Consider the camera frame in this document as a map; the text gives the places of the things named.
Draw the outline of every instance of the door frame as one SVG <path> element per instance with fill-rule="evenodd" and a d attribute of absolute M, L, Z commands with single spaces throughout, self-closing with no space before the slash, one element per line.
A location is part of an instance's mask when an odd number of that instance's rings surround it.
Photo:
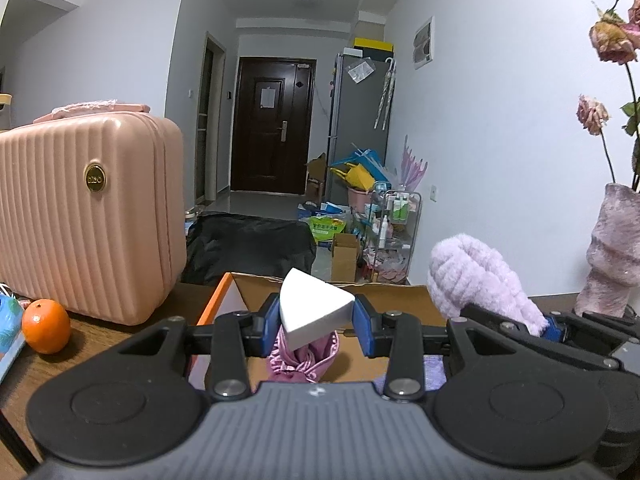
<path fill-rule="evenodd" d="M 205 184 L 204 184 L 204 197 L 196 196 L 197 179 L 198 175 L 195 173 L 196 160 L 198 153 L 193 152 L 193 197 L 196 205 L 206 200 L 215 200 L 217 194 L 218 185 L 218 149 L 220 144 L 220 113 L 222 111 L 222 97 L 224 95 L 223 85 L 226 69 L 226 48 L 214 38 L 208 32 L 205 34 L 204 47 L 202 49 L 202 63 L 200 64 L 200 80 L 198 85 L 198 95 L 196 96 L 196 138 L 198 134 L 198 117 L 200 113 L 200 91 L 202 88 L 202 78 L 204 77 L 204 62 L 207 55 L 207 48 L 209 43 L 213 43 L 218 49 L 222 51 L 222 63 L 220 73 L 216 74 L 216 52 L 214 51 L 214 59 L 212 65 L 211 85 L 209 87 L 209 107 L 207 108 L 207 131 L 206 131 L 206 146 L 207 153 L 205 154 Z"/>
<path fill-rule="evenodd" d="M 306 158 L 308 162 L 309 156 L 309 142 L 311 138 L 311 115 L 314 110 L 314 97 L 316 94 L 316 64 L 318 63 L 317 59 L 307 59 L 301 57 L 271 57 L 271 56 L 239 56 L 238 57 L 238 76 L 236 77 L 236 94 L 234 98 L 234 127 L 232 130 L 231 137 L 231 154 L 229 160 L 229 184 L 231 184 L 231 175 L 233 175 L 233 166 L 234 166 L 234 151 L 236 149 L 236 142 L 238 136 L 236 132 L 238 130 L 238 113 L 239 113 L 239 105 L 240 105 L 240 91 L 241 91 L 241 83 L 242 83 L 242 69 L 244 62 L 276 62 L 276 63 L 296 63 L 296 64 L 305 64 L 307 63 L 311 69 L 311 92 L 309 94 L 309 110 L 306 112 L 306 121 L 305 121 L 305 137 L 306 137 Z"/>

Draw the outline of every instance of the ribbed suitcase shell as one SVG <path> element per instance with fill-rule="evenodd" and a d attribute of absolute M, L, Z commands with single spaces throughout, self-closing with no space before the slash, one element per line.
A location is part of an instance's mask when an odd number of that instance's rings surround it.
<path fill-rule="evenodd" d="M 99 164 L 106 185 L 89 190 Z M 132 112 L 0 134 L 0 280 L 30 298 L 135 325 L 186 261 L 182 133 Z"/>

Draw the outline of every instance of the refrigerator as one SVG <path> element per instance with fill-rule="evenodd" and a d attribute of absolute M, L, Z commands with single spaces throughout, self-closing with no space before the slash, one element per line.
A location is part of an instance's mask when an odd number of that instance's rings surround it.
<path fill-rule="evenodd" d="M 378 152 L 384 163 L 388 123 L 382 129 L 383 115 L 378 129 L 373 128 L 389 63 L 371 61 L 375 72 L 356 83 L 349 75 L 350 67 L 360 58 L 338 54 L 335 61 L 334 90 L 331 104 L 331 122 L 327 147 L 327 163 L 347 158 L 356 149 L 372 149 Z M 327 172 L 324 199 L 338 205 L 347 205 L 347 189 L 344 182 L 331 171 Z"/>

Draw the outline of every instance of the pink marbled vase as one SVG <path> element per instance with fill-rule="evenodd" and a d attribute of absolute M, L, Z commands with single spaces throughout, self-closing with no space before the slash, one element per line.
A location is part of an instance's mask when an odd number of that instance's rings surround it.
<path fill-rule="evenodd" d="M 607 184 L 587 261 L 591 272 L 576 300 L 576 314 L 591 310 L 622 317 L 631 289 L 640 285 L 640 194 Z"/>

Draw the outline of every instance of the tile floor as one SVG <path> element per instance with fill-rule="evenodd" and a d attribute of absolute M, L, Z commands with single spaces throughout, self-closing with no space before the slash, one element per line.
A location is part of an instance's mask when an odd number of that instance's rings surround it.
<path fill-rule="evenodd" d="M 279 220 L 296 220 L 298 218 L 298 204 L 303 200 L 303 196 L 297 195 L 232 191 L 212 202 L 207 210 Z M 331 251 L 329 249 L 318 247 L 311 274 L 326 282 L 331 280 Z"/>

